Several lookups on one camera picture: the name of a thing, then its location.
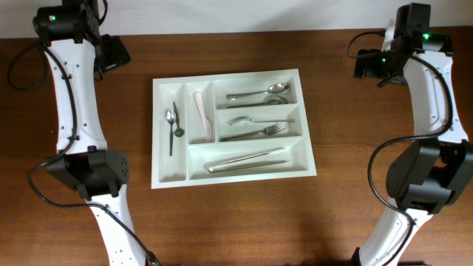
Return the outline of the small steel teaspoon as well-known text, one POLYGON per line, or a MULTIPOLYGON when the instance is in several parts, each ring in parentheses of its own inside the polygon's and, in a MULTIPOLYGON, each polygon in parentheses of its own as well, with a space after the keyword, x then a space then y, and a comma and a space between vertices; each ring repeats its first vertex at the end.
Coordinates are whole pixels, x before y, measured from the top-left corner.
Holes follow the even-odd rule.
POLYGON ((173 144, 174 144, 174 130, 173 130, 173 125, 176 122, 176 114, 174 113, 173 110, 167 109, 165 113, 166 121, 170 125, 170 131, 169 131, 169 156, 171 157, 173 155, 173 144))

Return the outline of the steel fork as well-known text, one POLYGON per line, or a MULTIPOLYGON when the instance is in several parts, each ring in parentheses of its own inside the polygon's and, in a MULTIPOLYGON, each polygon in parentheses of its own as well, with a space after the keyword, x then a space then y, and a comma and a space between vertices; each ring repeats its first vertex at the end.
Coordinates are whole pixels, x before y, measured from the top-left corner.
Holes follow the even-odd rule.
POLYGON ((281 131, 284 131, 286 129, 286 124, 285 123, 277 123, 272 126, 265 127, 260 130, 244 133, 244 134, 238 134, 234 135, 231 137, 223 137, 220 139, 221 142, 227 142, 227 141, 233 141, 233 140, 243 140, 247 139, 249 137, 257 136, 257 135, 263 135, 263 136, 271 136, 275 135, 281 131))
POLYGON ((175 123, 177 125, 177 128, 174 131, 174 135, 176 137, 182 137, 185 134, 185 130, 180 127, 180 116, 179 116, 179 113, 177 110, 177 104, 175 101, 173 102, 173 110, 175 113, 175 123))
POLYGON ((229 126, 232 126, 239 122, 252 122, 252 123, 295 123, 294 119, 276 119, 276 120, 254 120, 253 118, 242 116, 242 117, 235 117, 227 121, 229 126))

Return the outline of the steel spoon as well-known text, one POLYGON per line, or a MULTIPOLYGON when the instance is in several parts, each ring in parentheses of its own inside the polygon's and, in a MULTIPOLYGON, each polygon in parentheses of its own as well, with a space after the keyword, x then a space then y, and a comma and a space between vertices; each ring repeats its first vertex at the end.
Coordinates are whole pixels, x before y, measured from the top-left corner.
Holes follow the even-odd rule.
POLYGON ((266 90, 257 91, 257 92, 239 93, 239 94, 228 94, 225 97, 228 100, 236 100, 238 98, 258 95, 262 93, 269 94, 269 95, 283 95, 287 93, 290 90, 290 88, 291 88, 291 85, 289 83, 275 83, 273 85, 270 85, 266 90))
POLYGON ((289 100, 287 98, 283 97, 283 96, 267 96, 260 103, 247 103, 247 104, 240 104, 240 105, 230 105, 230 106, 227 106, 227 109, 255 107, 255 106, 272 106, 272 105, 282 105, 282 104, 288 104, 288 103, 289 103, 289 100))

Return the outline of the pink plastic knife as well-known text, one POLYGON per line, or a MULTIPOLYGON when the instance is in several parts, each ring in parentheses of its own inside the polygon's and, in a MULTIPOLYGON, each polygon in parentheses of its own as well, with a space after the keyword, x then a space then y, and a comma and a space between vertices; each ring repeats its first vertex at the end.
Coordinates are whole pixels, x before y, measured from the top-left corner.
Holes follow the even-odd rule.
POLYGON ((212 123, 207 118, 202 93, 201 92, 195 92, 193 94, 193 98, 194 98, 194 102, 196 103, 197 110, 199 112, 200 119, 201 119, 201 122, 202 122, 202 125, 203 125, 205 141, 207 143, 211 143, 214 140, 212 123))

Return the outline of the metal chopstick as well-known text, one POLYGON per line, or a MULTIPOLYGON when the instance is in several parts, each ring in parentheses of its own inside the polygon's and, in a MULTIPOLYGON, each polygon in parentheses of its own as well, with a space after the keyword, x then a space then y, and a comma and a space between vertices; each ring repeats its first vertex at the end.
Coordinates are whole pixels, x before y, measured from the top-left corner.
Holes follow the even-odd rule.
POLYGON ((214 162, 209 162, 209 163, 206 163, 205 165, 208 166, 208 167, 226 165, 226 164, 236 163, 236 162, 243 161, 243 160, 253 159, 253 158, 256 158, 256 157, 262 157, 262 156, 269 155, 271 153, 275 153, 275 152, 283 151, 283 150, 284 150, 284 148, 281 147, 281 148, 269 149, 269 150, 265 150, 265 151, 258 151, 258 152, 253 152, 253 153, 250 153, 250 154, 244 154, 244 155, 240 155, 240 156, 236 156, 236 157, 230 157, 230 158, 226 158, 226 159, 222 159, 222 160, 217 160, 217 161, 214 161, 214 162))
POLYGON ((273 160, 273 161, 263 161, 263 162, 256 162, 256 163, 247 163, 247 164, 240 164, 235 166, 212 166, 208 168, 208 173, 216 174, 225 171, 236 171, 246 168, 257 168, 263 166, 271 166, 277 164, 287 163, 287 160, 273 160))

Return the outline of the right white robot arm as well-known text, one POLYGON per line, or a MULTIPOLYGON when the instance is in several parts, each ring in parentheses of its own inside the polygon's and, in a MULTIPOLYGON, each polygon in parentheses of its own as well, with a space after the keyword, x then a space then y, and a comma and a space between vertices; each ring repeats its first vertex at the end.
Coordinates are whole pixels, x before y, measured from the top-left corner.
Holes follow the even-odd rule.
POLYGON ((448 35, 430 30, 431 7, 410 3, 376 35, 379 50, 348 53, 355 59, 355 78, 377 78, 378 86, 406 85, 412 103, 414 134, 388 140, 370 156, 367 179, 386 209, 372 236, 356 248, 352 265, 398 265, 419 228, 456 202, 472 178, 472 144, 455 105, 453 49, 448 35), (372 167, 378 153, 395 143, 407 149, 390 165, 384 199, 375 188, 372 167))

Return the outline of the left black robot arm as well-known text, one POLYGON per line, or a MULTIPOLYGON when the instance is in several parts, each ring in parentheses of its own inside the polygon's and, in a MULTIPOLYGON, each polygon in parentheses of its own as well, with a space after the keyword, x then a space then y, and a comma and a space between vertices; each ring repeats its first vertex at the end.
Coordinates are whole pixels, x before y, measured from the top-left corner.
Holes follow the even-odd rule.
POLYGON ((119 37, 100 34, 103 20, 96 1, 40 7, 33 19, 58 110, 57 154, 44 167, 84 199, 80 206, 92 211, 111 265, 147 265, 126 201, 129 161, 108 149, 98 116, 95 79, 131 61, 119 37))

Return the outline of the white cutlery tray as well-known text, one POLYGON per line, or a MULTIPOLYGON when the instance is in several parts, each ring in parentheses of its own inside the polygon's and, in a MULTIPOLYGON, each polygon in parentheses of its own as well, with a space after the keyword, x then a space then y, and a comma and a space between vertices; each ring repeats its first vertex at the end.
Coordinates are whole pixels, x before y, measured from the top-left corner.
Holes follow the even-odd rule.
POLYGON ((237 74, 204 75, 183 78, 155 78, 153 80, 152 111, 152 188, 173 188, 217 183, 237 183, 289 177, 316 175, 316 164, 310 140, 309 126, 304 106, 302 84, 297 69, 237 74), (289 83, 290 90, 283 95, 258 94, 228 100, 228 94, 266 90, 275 83, 289 83), (207 118, 212 123, 214 140, 205 141, 203 125, 194 102, 193 94, 201 92, 207 118), (227 109, 230 105, 260 103, 267 96, 283 96, 288 104, 227 109), (170 125, 166 121, 167 109, 177 104, 180 127, 185 130, 182 137, 174 135, 173 155, 169 156, 170 125), (294 119, 285 123, 286 129, 275 135, 257 135, 243 140, 221 142, 231 137, 263 129, 277 123, 239 122, 232 126, 227 121, 235 117, 250 117, 254 120, 294 119), (278 151, 220 166, 235 166, 273 160, 287 163, 208 173, 206 163, 265 151, 278 151))

